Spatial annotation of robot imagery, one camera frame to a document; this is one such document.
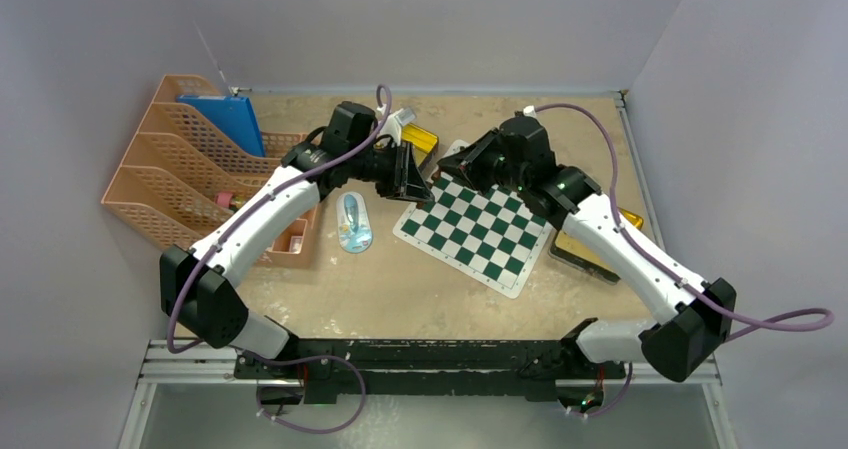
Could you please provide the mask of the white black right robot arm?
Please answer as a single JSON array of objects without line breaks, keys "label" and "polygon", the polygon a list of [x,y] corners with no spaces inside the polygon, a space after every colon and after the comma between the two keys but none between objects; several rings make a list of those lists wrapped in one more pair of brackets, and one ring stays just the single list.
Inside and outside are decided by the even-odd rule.
[{"label": "white black right robot arm", "polygon": [[645,362],[674,382],[685,381],[729,335],[722,310],[736,291],[706,281],[624,220],[584,171],[556,161],[537,119],[515,116],[464,149],[442,157],[438,172],[479,193],[515,192],[530,212],[599,256],[648,308],[647,320],[589,323],[564,345],[561,361],[576,376],[599,363]]}]

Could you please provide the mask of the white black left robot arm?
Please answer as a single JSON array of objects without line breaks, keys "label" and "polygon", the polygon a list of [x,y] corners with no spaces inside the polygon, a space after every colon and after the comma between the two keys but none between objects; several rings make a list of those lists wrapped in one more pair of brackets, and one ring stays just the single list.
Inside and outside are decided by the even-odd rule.
[{"label": "white black left robot arm", "polygon": [[349,180],[370,182],[385,199],[425,203],[433,195],[410,143],[397,136],[377,146],[391,120],[391,102],[378,108],[343,101],[327,125],[285,154],[264,185],[207,236],[159,260],[160,300],[168,317],[167,344],[177,326],[214,348],[231,346],[259,356],[272,377],[297,368],[298,351],[283,326],[250,310],[237,288],[248,270],[296,219]]}]

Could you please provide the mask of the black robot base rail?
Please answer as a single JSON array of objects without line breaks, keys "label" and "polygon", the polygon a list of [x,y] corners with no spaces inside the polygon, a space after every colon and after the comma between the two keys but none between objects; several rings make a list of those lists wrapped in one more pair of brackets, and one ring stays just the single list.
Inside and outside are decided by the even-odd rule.
[{"label": "black robot base rail", "polygon": [[601,402],[605,380],[621,382],[624,364],[590,362],[572,336],[553,340],[302,338],[273,364],[238,357],[238,379],[291,379],[308,404],[340,395],[512,396],[578,406]]}]

